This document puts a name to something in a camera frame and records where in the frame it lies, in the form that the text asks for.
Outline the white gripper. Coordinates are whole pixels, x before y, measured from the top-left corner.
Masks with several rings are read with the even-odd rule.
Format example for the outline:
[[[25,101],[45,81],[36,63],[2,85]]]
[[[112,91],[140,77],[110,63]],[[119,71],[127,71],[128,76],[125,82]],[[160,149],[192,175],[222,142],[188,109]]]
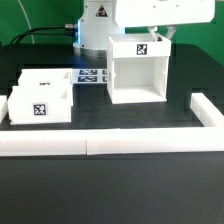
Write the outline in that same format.
[[[154,41],[156,27],[167,27],[171,40],[179,24],[208,23],[215,15],[215,0],[115,0],[114,21],[120,27],[149,26]]]

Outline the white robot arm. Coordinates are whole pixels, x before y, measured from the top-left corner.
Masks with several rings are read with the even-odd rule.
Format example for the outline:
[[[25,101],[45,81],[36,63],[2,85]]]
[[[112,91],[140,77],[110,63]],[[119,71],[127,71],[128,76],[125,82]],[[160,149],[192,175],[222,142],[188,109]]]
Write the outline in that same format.
[[[126,28],[147,27],[155,36],[159,26],[166,26],[171,39],[177,26],[209,23],[215,15],[216,0],[83,0],[84,11],[79,18],[78,54],[105,57],[107,36],[124,34]]]

